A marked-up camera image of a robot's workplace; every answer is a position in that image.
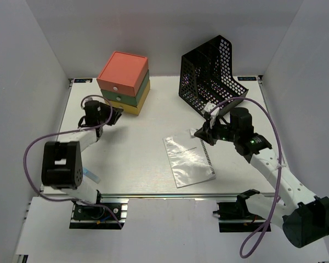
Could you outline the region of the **green drawer box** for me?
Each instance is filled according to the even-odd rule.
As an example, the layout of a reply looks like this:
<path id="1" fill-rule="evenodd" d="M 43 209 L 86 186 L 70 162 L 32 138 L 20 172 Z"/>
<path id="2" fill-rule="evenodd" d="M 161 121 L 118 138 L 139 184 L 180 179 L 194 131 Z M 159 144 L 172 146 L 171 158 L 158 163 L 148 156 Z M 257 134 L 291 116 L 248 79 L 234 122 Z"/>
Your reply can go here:
<path id="1" fill-rule="evenodd" d="M 111 92 L 108 90 L 102 90 L 101 89 L 101 93 L 103 95 L 103 97 L 106 97 L 109 100 L 112 101 L 119 101 L 131 106 L 136 106 L 138 104 L 138 99 L 141 96 L 142 92 L 144 91 L 144 88 L 146 86 L 146 84 L 148 83 L 149 79 L 149 70 L 147 70 L 146 75 L 138 89 L 138 92 L 136 94 L 136 96 L 129 96 L 129 95 L 124 95 L 118 92 Z"/>

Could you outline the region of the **yellow bottom drawer box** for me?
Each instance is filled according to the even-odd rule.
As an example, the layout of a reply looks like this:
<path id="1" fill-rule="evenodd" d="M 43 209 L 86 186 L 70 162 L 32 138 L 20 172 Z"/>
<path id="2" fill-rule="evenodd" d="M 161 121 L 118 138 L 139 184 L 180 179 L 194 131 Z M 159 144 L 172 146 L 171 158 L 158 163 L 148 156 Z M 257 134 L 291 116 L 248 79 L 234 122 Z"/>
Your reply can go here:
<path id="1" fill-rule="evenodd" d="M 110 101 L 113 107 L 121 108 L 124 112 L 132 114 L 132 115 L 139 115 L 140 111 L 143 107 L 143 104 L 147 98 L 147 95 L 150 91 L 150 81 L 146 84 L 144 91 L 142 92 L 141 96 L 138 99 L 138 104 L 136 106 L 131 106 L 119 101 Z"/>

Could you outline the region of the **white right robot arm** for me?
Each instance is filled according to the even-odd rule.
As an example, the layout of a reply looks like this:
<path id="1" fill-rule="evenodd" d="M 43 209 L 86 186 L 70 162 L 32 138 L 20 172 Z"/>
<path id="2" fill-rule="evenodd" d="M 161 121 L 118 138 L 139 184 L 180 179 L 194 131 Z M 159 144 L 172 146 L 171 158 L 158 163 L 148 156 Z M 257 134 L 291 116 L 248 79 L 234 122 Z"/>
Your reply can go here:
<path id="1" fill-rule="evenodd" d="M 254 131 L 248 109 L 232 109 L 230 121 L 225 124 L 220 122 L 215 104 L 209 102 L 202 112 L 206 121 L 194 136 L 212 146 L 218 140 L 232 142 L 236 152 L 266 178 L 284 202 L 274 202 L 258 190 L 251 189 L 237 196 L 233 211 L 217 211 L 219 216 L 271 218 L 271 223 L 282 229 L 297 248 L 329 235 L 329 198 L 318 197 L 279 162 L 271 143 Z"/>

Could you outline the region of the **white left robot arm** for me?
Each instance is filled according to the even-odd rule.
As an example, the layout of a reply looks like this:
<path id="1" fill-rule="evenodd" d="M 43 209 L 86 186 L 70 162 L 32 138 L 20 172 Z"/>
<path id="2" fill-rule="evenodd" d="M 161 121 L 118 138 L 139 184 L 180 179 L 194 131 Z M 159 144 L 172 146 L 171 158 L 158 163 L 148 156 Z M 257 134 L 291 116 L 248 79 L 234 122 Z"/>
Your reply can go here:
<path id="1" fill-rule="evenodd" d="M 78 130 L 63 141 L 46 142 L 43 152 L 42 184 L 60 190 L 79 202 L 88 203 L 86 212 L 94 219 L 104 215 L 105 205 L 98 201 L 99 191 L 83 178 L 82 152 L 99 141 L 103 126 L 116 124 L 123 109 L 90 100 L 84 106 Z"/>

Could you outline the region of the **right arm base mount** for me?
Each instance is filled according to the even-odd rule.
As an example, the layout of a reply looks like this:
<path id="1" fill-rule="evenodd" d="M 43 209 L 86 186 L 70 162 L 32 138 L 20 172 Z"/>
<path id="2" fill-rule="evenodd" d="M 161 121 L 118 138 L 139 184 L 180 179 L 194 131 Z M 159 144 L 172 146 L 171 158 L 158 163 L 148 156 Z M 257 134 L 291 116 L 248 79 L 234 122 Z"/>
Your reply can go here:
<path id="1" fill-rule="evenodd" d="M 219 202 L 212 212 L 218 219 L 220 233 L 252 233 L 263 226 L 265 219 L 248 211 L 246 200 L 260 194 L 257 190 L 245 191 L 233 202 Z"/>

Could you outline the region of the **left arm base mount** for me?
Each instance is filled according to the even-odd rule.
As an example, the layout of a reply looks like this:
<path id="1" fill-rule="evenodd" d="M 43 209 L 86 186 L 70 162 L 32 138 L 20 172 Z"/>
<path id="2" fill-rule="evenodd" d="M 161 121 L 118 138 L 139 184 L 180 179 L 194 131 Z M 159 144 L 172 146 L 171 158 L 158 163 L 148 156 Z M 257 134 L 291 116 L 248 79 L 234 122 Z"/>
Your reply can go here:
<path id="1" fill-rule="evenodd" d="M 112 210 L 117 220 L 123 226 L 127 217 L 128 204 L 111 201 L 102 203 Z M 105 208 L 74 204 L 71 213 L 69 229 L 74 230 L 120 230 L 120 226 Z"/>

